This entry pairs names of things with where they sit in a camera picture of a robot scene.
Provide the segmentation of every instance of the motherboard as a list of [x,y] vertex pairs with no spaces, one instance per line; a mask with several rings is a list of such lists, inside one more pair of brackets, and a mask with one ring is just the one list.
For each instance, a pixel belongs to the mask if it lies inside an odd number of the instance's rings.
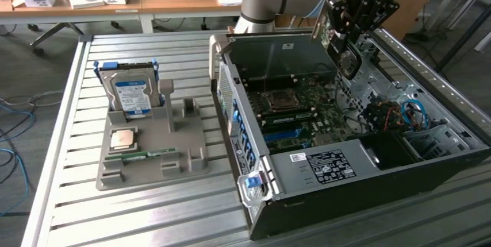
[[317,75],[250,80],[245,84],[270,154],[346,141],[359,126],[346,123],[337,83]]

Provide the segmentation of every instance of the blue hard drive label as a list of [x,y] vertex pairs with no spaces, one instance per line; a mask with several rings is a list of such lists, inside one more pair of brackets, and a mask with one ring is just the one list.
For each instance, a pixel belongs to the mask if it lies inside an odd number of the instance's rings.
[[131,115],[149,113],[153,106],[150,97],[145,93],[147,89],[146,81],[117,82],[115,85],[123,111]]
[[307,155],[307,161],[321,184],[357,176],[341,149]]

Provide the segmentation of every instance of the hard drive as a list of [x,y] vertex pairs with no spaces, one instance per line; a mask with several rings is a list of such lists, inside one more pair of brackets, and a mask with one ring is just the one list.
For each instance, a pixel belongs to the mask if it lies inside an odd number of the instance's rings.
[[158,63],[94,63],[113,111],[125,111],[126,118],[143,118],[153,107],[163,105],[158,90]]

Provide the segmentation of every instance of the green circuit board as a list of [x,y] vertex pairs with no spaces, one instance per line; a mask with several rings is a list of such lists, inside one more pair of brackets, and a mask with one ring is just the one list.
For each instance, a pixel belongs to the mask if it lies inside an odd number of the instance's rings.
[[358,132],[349,127],[334,102],[334,80],[306,76],[287,85],[290,87],[283,89],[249,92],[265,140],[271,130],[277,130],[271,133],[275,134],[301,129],[295,137],[267,140],[271,154],[345,141]]

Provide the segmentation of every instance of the slatted aluminum surface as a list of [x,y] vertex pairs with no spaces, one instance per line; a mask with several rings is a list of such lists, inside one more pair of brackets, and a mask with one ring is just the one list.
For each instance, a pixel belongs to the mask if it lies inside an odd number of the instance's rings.
[[[23,246],[463,246],[486,241],[490,160],[430,193],[266,240],[249,240],[210,91],[209,38],[215,33],[225,31],[95,36],[79,43]],[[198,97],[211,172],[99,191],[109,99],[94,61],[153,58],[161,76],[175,80],[173,99]],[[405,76],[390,60],[383,62],[393,76]]]

